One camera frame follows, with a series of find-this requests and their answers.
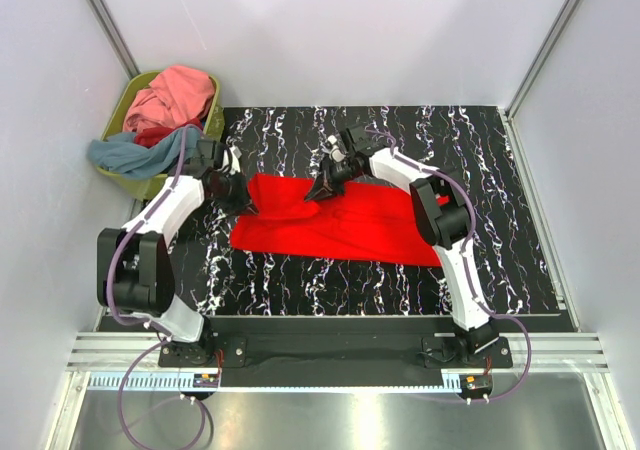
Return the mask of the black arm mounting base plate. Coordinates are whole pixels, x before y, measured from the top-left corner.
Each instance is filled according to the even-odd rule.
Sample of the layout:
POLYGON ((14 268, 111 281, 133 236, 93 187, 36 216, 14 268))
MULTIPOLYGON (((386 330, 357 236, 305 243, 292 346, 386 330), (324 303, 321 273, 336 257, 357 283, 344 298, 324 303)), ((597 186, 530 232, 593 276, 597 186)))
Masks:
POLYGON ((222 363, 247 367, 268 357, 321 361, 374 359, 435 368, 510 369, 513 359, 503 326, 469 335, 442 316, 214 317, 207 344, 171 344, 162 367, 222 363))

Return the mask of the bright red t shirt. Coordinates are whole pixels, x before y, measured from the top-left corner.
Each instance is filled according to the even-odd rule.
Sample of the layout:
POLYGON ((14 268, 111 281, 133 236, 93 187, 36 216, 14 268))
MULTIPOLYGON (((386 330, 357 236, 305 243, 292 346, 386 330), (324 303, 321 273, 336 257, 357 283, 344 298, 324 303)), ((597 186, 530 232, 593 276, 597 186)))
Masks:
POLYGON ((249 192, 256 215, 238 218, 234 249, 335 260, 441 266, 419 235, 409 194, 398 188, 349 182, 346 193, 306 202, 312 181, 257 174, 249 192))

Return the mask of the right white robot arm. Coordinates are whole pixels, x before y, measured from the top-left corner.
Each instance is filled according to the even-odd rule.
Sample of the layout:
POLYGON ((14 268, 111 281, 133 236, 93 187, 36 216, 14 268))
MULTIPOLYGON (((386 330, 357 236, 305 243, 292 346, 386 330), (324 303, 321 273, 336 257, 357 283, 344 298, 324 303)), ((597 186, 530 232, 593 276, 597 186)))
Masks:
POLYGON ((473 244, 476 216, 462 184, 452 173, 380 147, 339 160, 325 156, 305 199, 323 201, 342 195, 346 183, 362 175, 384 180, 410 196, 418 233, 434 248, 444 271, 454 324, 452 351, 463 365, 480 364, 499 333, 480 291, 473 244))

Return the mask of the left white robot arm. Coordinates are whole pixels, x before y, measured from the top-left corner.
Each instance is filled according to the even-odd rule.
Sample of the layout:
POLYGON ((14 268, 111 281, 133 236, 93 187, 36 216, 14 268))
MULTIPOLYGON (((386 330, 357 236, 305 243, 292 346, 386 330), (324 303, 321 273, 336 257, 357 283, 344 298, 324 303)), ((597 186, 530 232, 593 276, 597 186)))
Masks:
POLYGON ((196 366, 215 358, 211 324, 177 295, 168 246, 189 216, 207 201, 228 215, 256 214, 240 171, 203 170, 166 178, 161 191, 119 229, 97 239, 97 298, 123 326, 142 324, 196 366))

